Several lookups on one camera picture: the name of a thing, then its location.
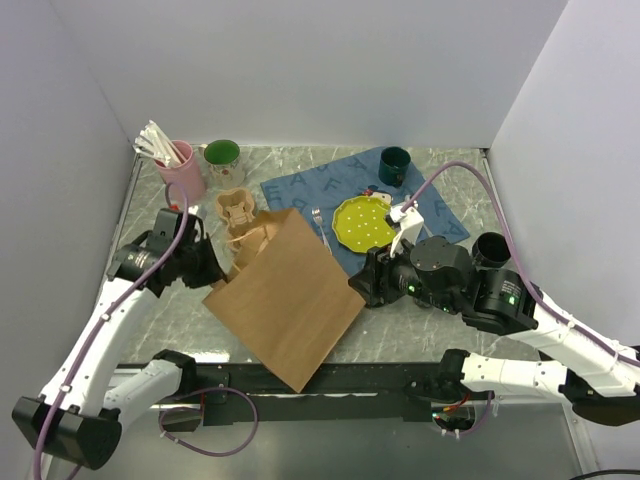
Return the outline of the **brown paper bag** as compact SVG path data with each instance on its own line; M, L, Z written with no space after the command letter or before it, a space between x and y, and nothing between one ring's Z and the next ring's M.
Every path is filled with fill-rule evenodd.
M226 280L204 306L276 377L301 392L364 307L294 208L262 211L237 235Z

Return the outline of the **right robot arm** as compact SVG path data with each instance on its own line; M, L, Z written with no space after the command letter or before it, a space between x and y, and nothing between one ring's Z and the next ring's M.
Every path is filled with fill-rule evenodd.
M463 247L436 236L416 245L403 242L398 254L390 247L370 249L349 285L369 308L410 296L542 355L536 361L505 360L448 349L435 374L419 384L431 400L455 402L487 392L558 401L605 426L639 418L638 348L617 346L570 318L500 262L476 262Z

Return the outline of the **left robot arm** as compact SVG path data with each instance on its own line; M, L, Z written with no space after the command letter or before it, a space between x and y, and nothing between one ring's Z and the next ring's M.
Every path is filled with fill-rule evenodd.
M152 229L116 252L87 325L53 378L20 397L12 420L36 455L98 470L122 434L154 403L190 400L198 389L194 358L163 350L122 385L109 382L138 324L180 280L198 289L224 278L200 206L161 209Z

